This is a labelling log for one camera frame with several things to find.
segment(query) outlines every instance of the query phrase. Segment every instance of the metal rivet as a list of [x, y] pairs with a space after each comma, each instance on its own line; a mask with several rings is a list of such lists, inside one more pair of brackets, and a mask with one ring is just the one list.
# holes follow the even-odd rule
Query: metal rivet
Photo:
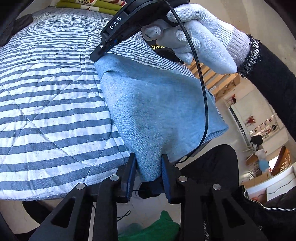
[[178, 179], [179, 179], [180, 182], [187, 181], [187, 177], [185, 177], [185, 176], [180, 176]]
[[110, 180], [113, 181], [113, 182], [117, 181], [118, 179], [119, 179], [119, 176], [117, 176], [117, 175], [113, 175], [113, 176], [110, 177]]
[[85, 188], [85, 184], [84, 184], [84, 183], [78, 183], [78, 184], [76, 185], [76, 188], [77, 188], [78, 190], [81, 190], [81, 189]]
[[220, 190], [221, 189], [221, 186], [219, 185], [219, 184], [214, 184], [213, 185], [213, 189], [215, 189], [215, 190]]

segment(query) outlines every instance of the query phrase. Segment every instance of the denim fabric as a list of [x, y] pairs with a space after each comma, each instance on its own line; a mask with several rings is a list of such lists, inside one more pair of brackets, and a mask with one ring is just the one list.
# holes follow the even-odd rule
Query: denim fabric
[[[205, 109], [197, 78], [111, 53], [100, 58], [95, 68], [111, 117], [126, 146], [136, 153], [144, 181], [160, 176], [162, 154], [173, 162], [198, 146], [205, 128]], [[207, 101], [205, 141], [228, 129], [209, 93]]]

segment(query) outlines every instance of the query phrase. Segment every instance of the wire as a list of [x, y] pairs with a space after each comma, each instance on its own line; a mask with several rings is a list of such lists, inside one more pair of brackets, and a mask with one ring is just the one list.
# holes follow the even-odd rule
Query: wire
[[125, 215], [120, 216], [120, 217], [117, 217], [117, 218], [119, 218], [119, 219], [117, 220], [117, 222], [120, 221], [121, 219], [123, 219], [124, 217], [127, 217], [127, 216], [130, 215], [130, 214], [131, 214], [131, 211], [128, 210], [128, 211], [125, 213]]
[[[274, 194], [274, 193], [276, 193], [279, 189], [281, 189], [282, 187], [284, 187], [284, 186], [287, 186], [288, 184], [290, 184], [291, 183], [291, 181], [289, 181], [287, 184], [285, 184], [285, 185], [283, 185], [283, 186], [281, 186], [281, 187], [279, 187], [275, 192], [271, 192], [271, 193], [267, 193], [266, 195], [269, 195], [269, 194]], [[258, 200], [258, 198], [260, 197], [260, 196], [262, 196], [262, 195], [264, 195], [265, 193], [262, 193], [262, 194], [260, 194], [256, 199], [255, 199], [255, 201], [257, 201]]]
[[189, 46], [191, 48], [191, 51], [192, 51], [192, 54], [193, 54], [193, 57], [195, 59], [195, 62], [196, 62], [196, 67], [197, 67], [197, 70], [198, 70], [198, 74], [200, 76], [200, 84], [201, 84], [201, 87], [202, 87], [202, 95], [203, 95], [203, 99], [204, 99], [204, 104], [205, 104], [205, 131], [204, 131], [204, 134], [203, 134], [203, 137], [199, 143], [199, 145], [193, 150], [191, 151], [187, 157], [183, 160], [183, 161], [179, 161], [175, 164], [175, 166], [178, 164], [178, 163], [182, 163], [182, 162], [185, 162], [194, 152], [196, 152], [196, 150], [202, 145], [202, 143], [204, 142], [206, 136], [207, 136], [207, 129], [208, 129], [208, 125], [209, 125], [209, 113], [208, 113], [208, 108], [207, 108], [207, 92], [206, 92], [206, 89], [205, 89], [205, 83], [204, 83], [204, 80], [203, 80], [203, 76], [202, 76], [202, 70], [200, 68], [200, 62], [198, 60], [198, 57], [197, 57], [197, 53], [196, 53], [196, 50], [194, 48], [194, 45], [192, 43], [192, 40], [186, 30], [186, 28], [184, 27], [184, 24], [182, 23], [181, 19], [178, 17], [177, 13], [175, 12], [175, 10], [172, 8], [172, 6], [169, 4], [169, 2], [167, 0], [163, 0], [167, 5], [168, 7], [170, 8], [172, 14], [174, 15], [174, 17], [176, 18], [178, 24], [180, 25], [182, 31], [184, 32], [185, 34], [185, 37], [189, 43]]

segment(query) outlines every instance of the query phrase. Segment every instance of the black sleeve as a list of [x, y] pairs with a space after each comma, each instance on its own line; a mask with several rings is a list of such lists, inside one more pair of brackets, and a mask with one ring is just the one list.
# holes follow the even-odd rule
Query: black sleeve
[[296, 139], [296, 77], [259, 40], [248, 36], [251, 40], [250, 52], [238, 73], [257, 87]]

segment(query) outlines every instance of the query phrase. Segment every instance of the mattress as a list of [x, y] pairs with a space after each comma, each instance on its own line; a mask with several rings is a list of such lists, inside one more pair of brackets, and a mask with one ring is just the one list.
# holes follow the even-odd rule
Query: mattress
[[[33, 17], [0, 48], [0, 199], [64, 197], [113, 175], [130, 154], [89, 59], [112, 16], [48, 7]], [[140, 33], [110, 52], [192, 76]]]

